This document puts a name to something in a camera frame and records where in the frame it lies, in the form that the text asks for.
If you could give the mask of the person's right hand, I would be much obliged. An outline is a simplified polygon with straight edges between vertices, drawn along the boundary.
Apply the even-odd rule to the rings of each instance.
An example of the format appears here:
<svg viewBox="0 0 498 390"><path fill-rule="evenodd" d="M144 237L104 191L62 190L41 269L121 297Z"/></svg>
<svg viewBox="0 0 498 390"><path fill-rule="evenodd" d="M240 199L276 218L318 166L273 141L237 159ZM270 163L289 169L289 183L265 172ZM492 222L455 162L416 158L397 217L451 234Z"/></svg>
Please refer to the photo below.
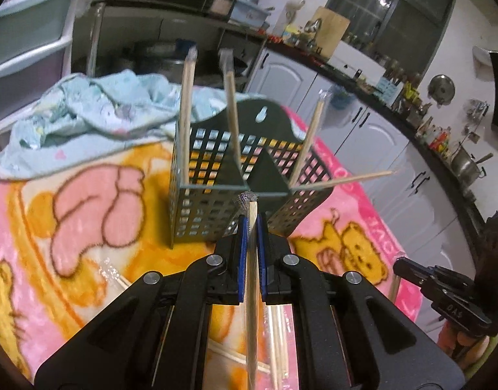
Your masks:
<svg viewBox="0 0 498 390"><path fill-rule="evenodd" d="M486 352L491 337L471 337L445 321L439 332L437 345L464 371L476 363Z"/></svg>

